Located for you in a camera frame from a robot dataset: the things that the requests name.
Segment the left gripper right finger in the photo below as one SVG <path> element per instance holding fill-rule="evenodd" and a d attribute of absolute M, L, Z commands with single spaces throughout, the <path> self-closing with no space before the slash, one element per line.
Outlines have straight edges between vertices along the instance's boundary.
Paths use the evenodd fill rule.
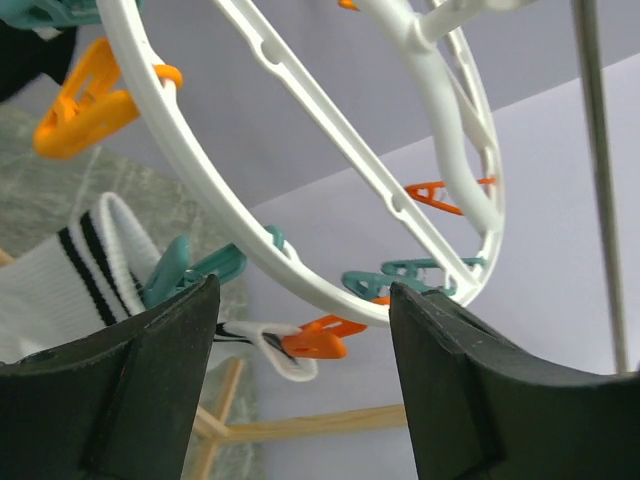
<path fill-rule="evenodd" d="M 422 479 L 635 479 L 639 376 L 539 358 L 437 291 L 396 283 L 389 320 Z"/>

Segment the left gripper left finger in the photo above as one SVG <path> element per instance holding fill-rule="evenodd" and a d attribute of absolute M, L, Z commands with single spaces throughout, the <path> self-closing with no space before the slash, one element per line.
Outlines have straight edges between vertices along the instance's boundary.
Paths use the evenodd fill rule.
<path fill-rule="evenodd" d="M 210 275 L 117 325 L 2 366 L 2 478 L 180 478 L 219 305 Z"/>

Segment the round white clip hanger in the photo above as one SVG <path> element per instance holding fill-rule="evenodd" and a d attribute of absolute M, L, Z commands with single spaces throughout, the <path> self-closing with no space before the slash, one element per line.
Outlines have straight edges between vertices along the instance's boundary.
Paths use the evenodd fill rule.
<path fill-rule="evenodd" d="M 503 162 L 464 27 L 519 1 L 101 1 L 123 80 L 171 170 L 264 274 L 318 310 L 370 326 L 388 311 L 338 283 L 348 224 L 395 233 L 468 305 L 505 227 Z M 365 208 L 309 213 L 312 247 L 271 241 L 253 206 L 341 170 Z M 312 249 L 319 251 L 311 258 Z"/>

